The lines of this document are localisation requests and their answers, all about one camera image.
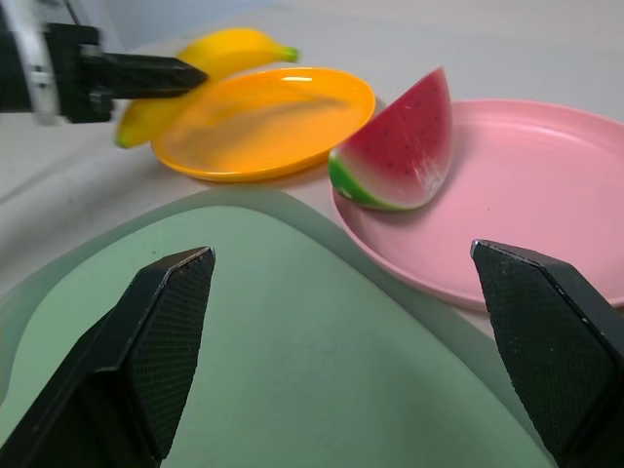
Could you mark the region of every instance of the orange plate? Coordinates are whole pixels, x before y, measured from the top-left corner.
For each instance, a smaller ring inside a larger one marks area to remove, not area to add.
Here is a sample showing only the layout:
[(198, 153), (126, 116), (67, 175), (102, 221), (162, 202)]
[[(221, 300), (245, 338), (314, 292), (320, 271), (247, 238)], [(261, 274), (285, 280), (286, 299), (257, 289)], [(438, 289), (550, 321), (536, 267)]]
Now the orange plate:
[(371, 87), (327, 68), (282, 68), (216, 83), (152, 141), (170, 168), (206, 180), (284, 176), (328, 152), (374, 112)]

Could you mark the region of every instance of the textured grip pad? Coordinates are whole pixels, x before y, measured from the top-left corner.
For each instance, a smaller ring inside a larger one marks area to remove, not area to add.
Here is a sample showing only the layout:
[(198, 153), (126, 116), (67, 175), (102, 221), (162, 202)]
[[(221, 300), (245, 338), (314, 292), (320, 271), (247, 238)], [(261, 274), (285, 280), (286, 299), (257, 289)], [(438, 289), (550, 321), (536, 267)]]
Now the textured grip pad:
[(211, 274), (206, 255), (172, 274), (128, 359), (132, 400), (160, 459), (171, 450), (197, 368)]
[(617, 365), (538, 264), (487, 247), (474, 249), (473, 258), (514, 388), (544, 445), (563, 463), (602, 411)]

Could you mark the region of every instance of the yellow banana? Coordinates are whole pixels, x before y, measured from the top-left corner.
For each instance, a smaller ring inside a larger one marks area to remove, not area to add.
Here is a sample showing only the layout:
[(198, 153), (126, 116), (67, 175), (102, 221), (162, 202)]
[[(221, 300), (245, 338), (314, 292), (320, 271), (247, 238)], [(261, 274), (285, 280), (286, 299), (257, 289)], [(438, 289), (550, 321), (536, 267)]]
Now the yellow banana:
[(297, 61), (298, 51), (254, 29), (224, 29), (193, 42), (177, 56), (208, 74), (208, 81), (181, 97), (137, 99), (117, 127), (116, 142), (130, 148), (150, 141), (211, 84), (249, 68), (274, 61)]

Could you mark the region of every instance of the watermelon slice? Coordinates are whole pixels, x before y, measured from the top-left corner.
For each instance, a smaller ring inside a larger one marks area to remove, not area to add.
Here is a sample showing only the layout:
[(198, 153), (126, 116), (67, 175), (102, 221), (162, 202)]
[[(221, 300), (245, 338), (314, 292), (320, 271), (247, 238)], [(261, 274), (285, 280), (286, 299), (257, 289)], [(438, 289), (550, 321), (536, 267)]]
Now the watermelon slice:
[(368, 208), (418, 208), (449, 172), (451, 136), (449, 87), (438, 68), (331, 151), (331, 184)]

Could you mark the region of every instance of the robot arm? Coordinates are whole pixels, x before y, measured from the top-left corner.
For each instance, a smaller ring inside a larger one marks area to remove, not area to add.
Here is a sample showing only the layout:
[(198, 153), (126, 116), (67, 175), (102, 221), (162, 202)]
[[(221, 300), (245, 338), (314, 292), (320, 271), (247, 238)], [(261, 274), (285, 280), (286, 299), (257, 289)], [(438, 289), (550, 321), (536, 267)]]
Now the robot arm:
[(114, 99), (174, 98), (208, 76), (177, 58), (107, 54), (89, 26), (43, 24), (28, 0), (0, 0), (0, 113), (110, 120)]

